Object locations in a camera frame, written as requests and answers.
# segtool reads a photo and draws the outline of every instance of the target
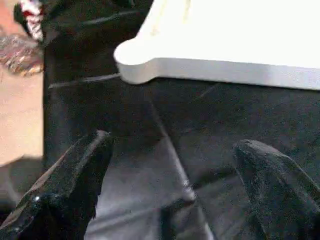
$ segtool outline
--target black fabric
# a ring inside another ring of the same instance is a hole
[[[77,10],[86,2],[69,2],[51,21],[101,17],[111,4],[97,0],[90,9],[99,12]],[[72,34],[44,28],[51,39],[44,72],[46,168],[93,129],[115,137],[85,239],[264,239],[233,166],[233,144],[271,145],[319,184],[320,94],[167,78],[129,85],[116,75],[113,51],[140,25],[120,17],[112,27]]]
[[[0,226],[0,238],[83,238],[96,215],[112,149],[107,132],[97,130],[80,138],[23,196]]]
[[[234,159],[268,239],[320,239],[320,188],[296,162],[252,140],[234,146]]]

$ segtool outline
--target black velvet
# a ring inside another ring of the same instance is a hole
[[[44,28],[45,166],[93,129],[115,137],[85,239],[264,239],[233,165],[242,139],[279,149],[320,183],[318,92],[168,78],[129,85],[113,51],[141,22],[57,34],[53,26],[109,16],[113,4],[67,3]]]
[[[81,239],[112,156],[113,139],[95,131],[79,139],[23,196],[0,227],[0,238]]]

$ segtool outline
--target crease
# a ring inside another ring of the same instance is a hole
[[[214,87],[216,86],[216,84],[214,86],[212,86],[210,88],[210,90],[207,90],[206,94],[209,93]],[[187,191],[193,195],[194,197],[194,201],[197,201],[198,202],[198,208],[200,208],[199,210],[201,210],[201,213],[203,215],[203,218],[204,218],[204,221],[203,221],[203,227],[206,228],[206,226],[209,228],[210,230],[210,239],[212,240],[218,240],[218,238],[216,237],[216,234],[215,232],[213,231],[213,229],[210,227],[209,225],[209,222],[208,222],[208,219],[207,219],[207,216],[205,214],[205,209],[202,205],[202,203],[199,201],[199,198],[197,196],[197,193],[196,191],[193,189],[192,185],[190,184],[190,180],[189,180],[189,177],[187,175],[187,172],[185,171],[185,168],[181,162],[181,159],[179,158],[179,155],[176,151],[176,148],[173,144],[173,141],[172,141],[172,138],[170,137],[170,135],[168,134],[168,131],[166,130],[166,127],[165,125],[163,124],[159,114],[158,114],[158,111],[157,111],[157,108],[155,107],[154,105],[154,102],[152,100],[152,98],[148,95],[148,101],[151,105],[151,111],[152,111],[152,115],[153,115],[153,118],[155,120],[155,123],[158,124],[159,128],[160,128],[160,132],[163,134],[164,137],[166,137],[167,139],[167,145],[168,145],[168,149],[170,151],[170,153],[174,156],[174,161],[175,161],[175,165],[178,169],[178,172],[181,174],[181,178],[182,178],[182,182],[183,182],[183,185],[187,188]]]
[[[118,78],[120,76],[121,76],[120,73],[114,73],[114,74],[102,75],[102,76],[83,77],[73,81],[63,81],[63,82],[52,83],[49,85],[48,89],[49,90],[59,89],[64,87],[79,86],[87,83],[104,82],[114,78]]]
[[[218,87],[218,86],[220,86],[221,85],[221,83],[216,83],[216,84],[214,84],[213,86],[211,86],[211,87],[208,87],[206,90],[204,90],[203,92],[201,92],[199,95],[197,95],[197,96],[195,96],[194,98],[192,98],[189,102],[188,102],[188,104],[190,104],[190,103],[192,103],[192,102],[194,102],[194,101],[196,101],[196,100],[199,100],[199,99],[202,99],[203,97],[205,97],[207,94],[209,94],[210,92],[212,92],[212,90],[214,90],[216,87]]]

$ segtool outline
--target dark cloth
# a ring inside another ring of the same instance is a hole
[[[232,146],[243,139],[271,145],[320,184],[319,92],[169,78],[124,83],[113,51],[138,31],[145,15],[137,5],[68,0],[44,26],[46,168],[93,129],[115,137],[85,239],[265,238]]]

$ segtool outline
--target white tray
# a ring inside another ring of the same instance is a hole
[[[320,2],[155,0],[115,52],[122,79],[155,77],[320,90]]]

